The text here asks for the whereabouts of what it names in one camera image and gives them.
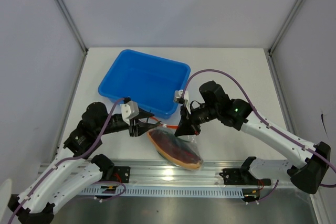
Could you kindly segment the blue plastic bin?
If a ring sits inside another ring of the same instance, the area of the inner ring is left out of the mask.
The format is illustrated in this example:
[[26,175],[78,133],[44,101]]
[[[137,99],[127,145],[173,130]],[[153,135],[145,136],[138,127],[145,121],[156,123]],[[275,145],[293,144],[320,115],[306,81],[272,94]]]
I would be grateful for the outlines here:
[[112,102],[130,97],[157,118],[169,119],[177,109],[174,93],[185,87],[190,72],[185,63],[125,49],[102,79],[98,93]]

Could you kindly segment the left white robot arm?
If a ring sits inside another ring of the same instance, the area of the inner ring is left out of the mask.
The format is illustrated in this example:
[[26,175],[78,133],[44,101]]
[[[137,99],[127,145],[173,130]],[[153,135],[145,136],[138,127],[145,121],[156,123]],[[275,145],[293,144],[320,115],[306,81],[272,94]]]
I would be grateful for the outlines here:
[[92,153],[105,134],[127,131],[138,137],[157,127],[144,122],[153,113],[138,107],[130,98],[114,103],[121,112],[108,111],[102,102],[88,105],[77,127],[59,149],[48,168],[22,193],[11,195],[8,208],[20,223],[51,223],[56,213],[82,190],[95,183],[110,183],[114,163],[105,155]]

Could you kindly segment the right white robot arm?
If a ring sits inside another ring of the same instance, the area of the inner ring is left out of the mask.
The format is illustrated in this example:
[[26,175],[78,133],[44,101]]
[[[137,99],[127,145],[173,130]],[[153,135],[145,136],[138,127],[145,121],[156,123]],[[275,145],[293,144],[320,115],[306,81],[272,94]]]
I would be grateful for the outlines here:
[[315,194],[329,168],[331,147],[306,141],[262,117],[242,99],[230,99],[222,86],[209,81],[200,86],[204,103],[191,107],[187,92],[176,90],[174,101],[180,103],[181,119],[175,136],[199,135],[201,124],[217,119],[224,126],[249,134],[285,157],[284,160],[246,158],[239,169],[240,179],[251,184],[255,180],[276,179],[291,182],[308,194]]

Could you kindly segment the aluminium rail frame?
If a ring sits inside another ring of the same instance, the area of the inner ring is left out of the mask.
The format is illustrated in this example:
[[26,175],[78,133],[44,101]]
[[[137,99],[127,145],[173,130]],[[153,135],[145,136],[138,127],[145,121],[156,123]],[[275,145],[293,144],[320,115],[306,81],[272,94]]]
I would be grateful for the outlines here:
[[167,161],[114,160],[115,166],[130,167],[129,185],[147,186],[221,186],[224,168],[238,168],[241,161],[204,162],[200,170],[186,170]]

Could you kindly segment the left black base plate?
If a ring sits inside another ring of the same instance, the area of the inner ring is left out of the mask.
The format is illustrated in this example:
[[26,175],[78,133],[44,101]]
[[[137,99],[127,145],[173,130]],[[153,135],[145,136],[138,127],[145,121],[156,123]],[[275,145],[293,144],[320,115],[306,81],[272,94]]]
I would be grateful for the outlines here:
[[107,174],[104,175],[104,180],[127,184],[130,180],[130,174],[131,167],[115,166],[107,171]]

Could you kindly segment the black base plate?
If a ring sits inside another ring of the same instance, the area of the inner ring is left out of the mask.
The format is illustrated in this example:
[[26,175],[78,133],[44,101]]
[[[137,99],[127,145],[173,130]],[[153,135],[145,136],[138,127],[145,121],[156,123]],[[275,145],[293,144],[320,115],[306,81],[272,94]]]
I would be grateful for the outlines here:
[[107,174],[104,175],[104,180],[127,184],[130,180],[130,174],[131,167],[115,166],[107,171]]
[[219,176],[223,178],[225,185],[240,185],[240,186],[270,186],[270,179],[258,180],[252,175],[242,175],[239,168],[223,168],[219,173]]

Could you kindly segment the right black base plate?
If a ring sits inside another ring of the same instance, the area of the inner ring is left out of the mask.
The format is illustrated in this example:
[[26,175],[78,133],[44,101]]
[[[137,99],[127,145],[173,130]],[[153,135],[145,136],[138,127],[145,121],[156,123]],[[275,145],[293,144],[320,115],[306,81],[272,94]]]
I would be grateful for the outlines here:
[[270,186],[270,179],[258,180],[252,175],[242,175],[239,168],[223,168],[219,173],[219,176],[223,178],[225,185],[240,185],[240,186]]

